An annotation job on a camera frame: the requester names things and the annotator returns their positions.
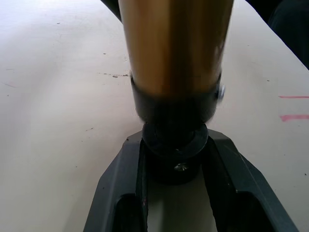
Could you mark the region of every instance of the screw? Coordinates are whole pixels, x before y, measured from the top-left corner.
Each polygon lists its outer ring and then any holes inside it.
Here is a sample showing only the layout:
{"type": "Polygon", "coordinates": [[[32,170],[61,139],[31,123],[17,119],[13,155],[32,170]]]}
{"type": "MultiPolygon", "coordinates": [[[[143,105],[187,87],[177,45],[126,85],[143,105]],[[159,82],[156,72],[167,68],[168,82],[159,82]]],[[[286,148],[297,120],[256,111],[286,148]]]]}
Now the screw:
{"type": "Polygon", "coordinates": [[[174,167],[174,170],[178,171],[178,172],[182,172],[187,170],[189,167],[186,163],[179,163],[174,167]]]}
{"type": "Polygon", "coordinates": [[[221,85],[218,90],[218,101],[222,101],[225,93],[225,85],[221,85]]]}

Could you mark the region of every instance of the white surface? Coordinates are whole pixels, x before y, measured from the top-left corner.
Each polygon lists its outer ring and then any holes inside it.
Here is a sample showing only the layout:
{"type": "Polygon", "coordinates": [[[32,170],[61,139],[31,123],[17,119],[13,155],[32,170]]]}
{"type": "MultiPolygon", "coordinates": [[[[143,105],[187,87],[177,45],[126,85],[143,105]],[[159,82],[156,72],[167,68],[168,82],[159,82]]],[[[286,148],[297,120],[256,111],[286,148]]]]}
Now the white surface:
{"type": "MultiPolygon", "coordinates": [[[[82,231],[100,176],[142,127],[128,77],[113,77],[130,68],[122,25],[99,0],[3,0],[0,15],[0,230],[82,231]]],[[[278,97],[309,95],[308,70],[244,0],[234,4],[223,70],[227,92],[209,127],[309,231],[309,121],[279,118],[309,114],[309,100],[278,97]]],[[[150,196],[149,232],[214,230],[201,177],[188,187],[151,184],[164,194],[150,196]],[[174,212],[171,227],[163,216],[174,212]]]]}

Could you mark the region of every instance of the metal tube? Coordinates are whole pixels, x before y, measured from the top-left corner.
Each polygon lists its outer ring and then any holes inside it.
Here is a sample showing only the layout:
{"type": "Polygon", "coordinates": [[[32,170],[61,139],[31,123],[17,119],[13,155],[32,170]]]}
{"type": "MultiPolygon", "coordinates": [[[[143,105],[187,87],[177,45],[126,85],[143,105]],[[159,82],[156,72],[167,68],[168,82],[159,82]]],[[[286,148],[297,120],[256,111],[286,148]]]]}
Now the metal tube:
{"type": "Polygon", "coordinates": [[[136,86],[179,99],[214,88],[233,0],[119,0],[136,86]]]}

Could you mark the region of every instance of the red line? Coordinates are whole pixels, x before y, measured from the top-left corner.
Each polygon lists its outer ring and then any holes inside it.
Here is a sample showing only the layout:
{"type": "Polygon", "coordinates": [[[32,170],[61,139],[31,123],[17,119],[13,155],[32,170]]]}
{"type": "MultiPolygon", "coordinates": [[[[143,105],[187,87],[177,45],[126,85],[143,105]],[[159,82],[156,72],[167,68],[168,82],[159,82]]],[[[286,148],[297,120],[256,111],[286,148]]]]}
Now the red line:
{"type": "Polygon", "coordinates": [[[309,96],[279,96],[280,98],[309,98],[309,96]]]}
{"type": "Polygon", "coordinates": [[[295,119],[309,119],[309,115],[282,115],[280,118],[282,122],[287,122],[295,119]]]}

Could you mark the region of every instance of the pink mark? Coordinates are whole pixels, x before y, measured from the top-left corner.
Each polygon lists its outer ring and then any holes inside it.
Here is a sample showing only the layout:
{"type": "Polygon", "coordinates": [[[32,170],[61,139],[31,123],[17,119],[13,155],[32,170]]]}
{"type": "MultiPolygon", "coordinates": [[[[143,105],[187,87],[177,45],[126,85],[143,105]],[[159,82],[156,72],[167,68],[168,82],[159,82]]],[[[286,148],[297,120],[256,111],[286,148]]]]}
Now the pink mark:
{"type": "Polygon", "coordinates": [[[280,98],[290,98],[290,99],[295,99],[295,98],[309,98],[309,96],[279,96],[280,98]]]}
{"type": "Polygon", "coordinates": [[[280,118],[282,122],[287,122],[295,119],[309,119],[309,115],[282,115],[280,118]]]}

